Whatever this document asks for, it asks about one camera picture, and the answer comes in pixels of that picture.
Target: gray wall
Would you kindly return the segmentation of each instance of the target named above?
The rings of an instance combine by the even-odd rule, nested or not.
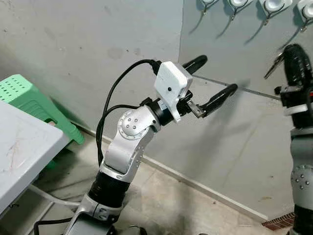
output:
[[[95,130],[111,84],[143,58],[178,60],[182,0],[0,1],[0,76],[20,73]],[[148,66],[134,70],[113,103],[154,94]],[[113,136],[115,125],[109,129]]]
[[[242,58],[238,69],[228,60],[228,52],[234,54],[228,45],[233,40],[239,43],[239,38],[243,37],[240,25],[248,22],[251,35],[260,23],[254,4],[247,9],[248,19],[244,17],[245,12],[241,12],[230,31],[213,40],[227,21],[223,1],[210,9],[210,14],[217,18],[209,14],[206,23],[203,20],[191,35],[188,32],[197,24],[199,9],[196,1],[185,1],[180,60],[184,62],[206,53],[210,63],[198,75],[225,82],[239,81],[248,86],[247,77],[240,79],[241,74],[246,73],[244,62],[247,59],[243,58],[253,50],[254,58],[263,54],[262,60],[258,60],[262,68],[257,67],[258,78],[253,76],[250,83],[261,81],[260,75],[275,54],[266,42],[258,39],[258,43],[246,46],[247,53],[238,54]],[[22,74],[59,103],[70,119],[91,130],[95,129],[102,113],[111,84],[126,67],[142,58],[178,60],[181,0],[5,0],[0,1],[0,6],[1,78]],[[275,19],[270,22],[269,27],[277,29],[273,34],[275,42],[276,39],[285,41],[277,37],[286,30],[279,31],[278,25],[286,24],[275,24]],[[236,26],[238,31],[230,33],[231,27]],[[310,34],[308,29],[303,37]],[[265,49],[271,52],[268,60],[264,58]],[[225,67],[218,69],[221,61],[232,72]],[[254,74],[253,60],[249,62],[248,71]],[[272,81],[275,79],[268,83],[269,93]],[[147,96],[155,97],[153,82],[150,68],[137,68],[118,87],[112,105],[138,104]],[[223,87],[195,79],[191,90],[194,100],[201,103]],[[106,123],[105,134],[111,138],[120,114],[121,111],[112,114]],[[156,135],[146,154],[271,217],[292,207],[288,180],[291,168],[289,129],[290,119],[282,116],[279,101],[238,92],[206,119],[198,120],[189,115],[178,125],[169,124]]]
[[[285,83],[283,66],[268,80],[263,76],[287,42],[300,43],[313,56],[313,26],[299,32],[297,2],[262,26],[265,14],[256,0],[231,23],[227,0],[219,0],[204,17],[199,0],[184,1],[179,60],[206,54],[209,61],[197,76],[207,80],[207,86],[238,83],[255,93],[241,91],[227,108],[214,114],[207,127],[198,130],[203,136],[195,134],[195,145],[188,147],[198,158],[185,173],[270,218],[290,212],[293,206],[292,124],[283,117],[280,101],[268,97]]]
[[[258,0],[233,14],[228,0],[218,0],[202,17],[200,0],[184,1],[183,29],[179,59],[188,60],[206,54],[209,63],[197,73],[225,83],[237,82],[243,87],[274,95],[276,86],[285,83],[283,66],[268,80],[263,76],[286,43],[299,43],[313,57],[313,26],[299,32],[303,22],[296,4],[270,19],[266,18]]]

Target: black wire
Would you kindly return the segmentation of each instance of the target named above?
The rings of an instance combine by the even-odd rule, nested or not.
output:
[[[62,224],[70,222],[72,218],[58,219],[58,220],[40,220],[34,224],[34,235],[39,235],[39,225],[47,224]]]
[[[311,105],[311,92],[312,92],[313,86],[308,88],[307,91],[307,107],[308,107],[308,111],[311,115],[311,118],[313,120],[313,109],[312,109],[312,105]]]
[[[115,105],[115,106],[109,108],[109,110],[107,110],[102,115],[102,117],[99,120],[97,130],[96,130],[96,143],[97,143],[97,148],[98,148],[98,163],[99,163],[99,165],[101,164],[101,162],[103,160],[103,153],[101,150],[101,144],[102,144],[102,133],[103,133],[103,128],[104,128],[105,118],[107,117],[107,115],[109,115],[110,112],[112,112],[115,109],[119,109],[119,108],[137,109],[138,107],[132,106],[132,105],[126,105],[126,104]]]
[[[101,141],[102,141],[102,135],[103,135],[104,120],[105,120],[105,117],[109,114],[109,113],[107,113],[107,111],[108,111],[109,102],[110,102],[110,99],[111,99],[111,96],[113,94],[114,89],[116,88],[118,83],[123,79],[123,77],[125,77],[126,74],[128,74],[132,69],[134,69],[138,65],[150,64],[151,66],[155,66],[155,63],[156,62],[154,60],[139,60],[139,61],[135,62],[128,69],[126,69],[119,76],[119,78],[114,82],[114,84],[112,85],[112,87],[111,87],[111,89],[109,91],[106,103],[105,103],[104,108],[103,108],[102,117],[100,118],[98,126],[97,126],[96,143],[97,143],[97,148],[98,148],[98,163],[99,163],[99,165],[101,164],[101,162],[103,160],[103,153],[102,153],[102,150],[101,150]]]

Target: tiled floor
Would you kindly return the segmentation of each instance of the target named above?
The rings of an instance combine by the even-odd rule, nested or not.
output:
[[[64,199],[79,201],[98,171],[93,137],[83,146],[71,144],[56,158],[54,169],[45,169],[36,185]],[[0,235],[26,235],[49,204],[27,191],[0,221]],[[44,219],[71,217],[70,208],[54,205]],[[115,224],[118,229],[137,224],[150,235],[285,235],[272,232],[232,208],[190,188],[142,163],[126,198],[126,206]],[[66,224],[41,226],[40,235],[60,235]]]

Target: baseboard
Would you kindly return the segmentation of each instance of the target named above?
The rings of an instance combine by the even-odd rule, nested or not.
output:
[[[87,129],[78,123],[75,123],[75,122],[72,122],[72,123],[75,124],[76,126],[78,126],[82,131],[95,137],[95,131]],[[110,143],[112,141],[112,139],[110,139],[106,136],[103,136],[102,140],[105,143]],[[144,155],[143,156],[143,162],[156,168],[156,169],[158,169],[158,170],[160,170],[160,171],[162,171],[163,173],[165,173],[167,175],[172,176],[173,178],[175,178],[177,180],[180,180],[181,182],[184,182],[188,186],[195,188],[196,190],[214,198],[217,201],[224,203],[225,205],[239,211],[242,214],[247,215],[250,218],[253,218],[254,220],[256,220],[260,223],[268,221],[268,217],[266,215],[258,213],[257,211],[255,211],[249,207],[246,207],[245,205],[243,205],[239,202],[236,202],[236,201],[224,196],[223,194],[216,192],[213,189],[211,189],[211,188],[209,188],[203,184],[200,184],[199,182],[197,182],[195,180],[192,180],[192,179],[186,177],[185,175],[167,167],[166,165],[164,165],[164,164],[162,164],[162,163],[160,163],[160,162],[158,162],[152,158],[149,158],[149,157]]]

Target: white hook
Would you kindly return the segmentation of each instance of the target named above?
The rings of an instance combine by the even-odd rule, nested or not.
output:
[[[304,22],[301,32],[304,32],[308,28],[308,24],[313,22],[313,0],[302,0],[297,6]]]
[[[212,5],[215,1],[216,1],[216,0],[201,0],[201,2],[202,2],[203,5],[204,5],[204,9],[203,9],[203,11],[202,11],[202,13],[203,13],[204,15],[206,15],[209,6]]]
[[[245,7],[247,4],[250,3],[249,0],[229,0],[229,4],[234,8],[234,13],[231,16],[231,20],[233,21],[238,10],[240,8]]]
[[[267,25],[273,15],[278,14],[292,4],[292,0],[259,0],[266,14],[264,25]]]

